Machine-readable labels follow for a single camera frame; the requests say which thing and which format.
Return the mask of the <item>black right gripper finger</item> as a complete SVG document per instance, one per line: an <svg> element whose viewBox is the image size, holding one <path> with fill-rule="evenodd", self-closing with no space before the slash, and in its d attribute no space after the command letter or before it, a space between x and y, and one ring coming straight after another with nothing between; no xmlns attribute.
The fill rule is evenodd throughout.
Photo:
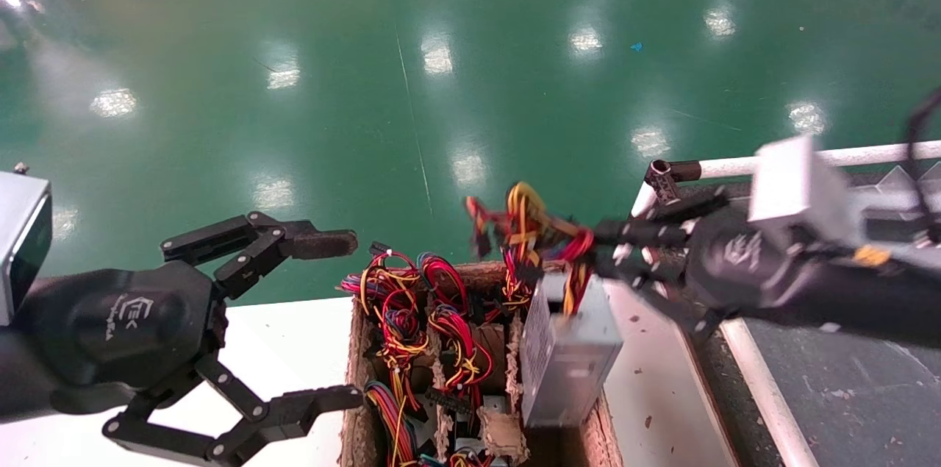
<svg viewBox="0 0 941 467"><path fill-rule="evenodd" d="M730 205L725 188L696 193L684 199L656 203L639 216L603 220L592 229L593 246L682 247L695 222Z"/></svg>
<svg viewBox="0 0 941 467"><path fill-rule="evenodd" d="M669 297L669 290L678 290L681 286L680 279L663 274L642 260L598 258L595 260L595 272L602 279L625 284L633 295L661 317L671 321L693 343L705 343L716 333L720 324L730 319L729 312Z"/></svg>

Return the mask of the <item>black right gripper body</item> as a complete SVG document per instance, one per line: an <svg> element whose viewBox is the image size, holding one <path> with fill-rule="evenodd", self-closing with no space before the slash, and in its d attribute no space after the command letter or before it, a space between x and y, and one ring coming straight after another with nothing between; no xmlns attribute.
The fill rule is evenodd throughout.
<svg viewBox="0 0 941 467"><path fill-rule="evenodd" d="M684 286L721 313L808 313L802 294L806 243L781 246L740 211L720 211L693 226Z"/></svg>

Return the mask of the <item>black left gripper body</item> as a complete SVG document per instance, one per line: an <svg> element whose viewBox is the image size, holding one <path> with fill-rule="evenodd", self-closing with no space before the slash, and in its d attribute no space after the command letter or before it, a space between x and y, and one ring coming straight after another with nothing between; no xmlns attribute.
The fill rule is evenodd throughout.
<svg viewBox="0 0 941 467"><path fill-rule="evenodd" d="M21 327L62 384L139 392L220 349L225 312L215 283L174 260L42 279L24 299Z"/></svg>

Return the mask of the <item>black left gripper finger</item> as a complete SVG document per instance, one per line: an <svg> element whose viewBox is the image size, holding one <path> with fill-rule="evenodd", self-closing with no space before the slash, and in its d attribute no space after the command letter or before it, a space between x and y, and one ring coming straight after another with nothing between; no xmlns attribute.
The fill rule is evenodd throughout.
<svg viewBox="0 0 941 467"><path fill-rule="evenodd" d="M161 404L180 400L207 383L240 414L221 436L202 435L150 422ZM269 444L309 435L324 413L359 409L363 393L353 385L336 385L283 393L263 401L215 354L188 363L158 385L137 393L125 410L103 426L103 435L127 451L195 466L244 466Z"/></svg>
<svg viewBox="0 0 941 467"><path fill-rule="evenodd" d="M352 229L319 230L310 220L279 221L255 211L165 239L161 250L166 262L194 267L231 255L212 275L212 296L239 299L285 260L342 258L358 245Z"/></svg>

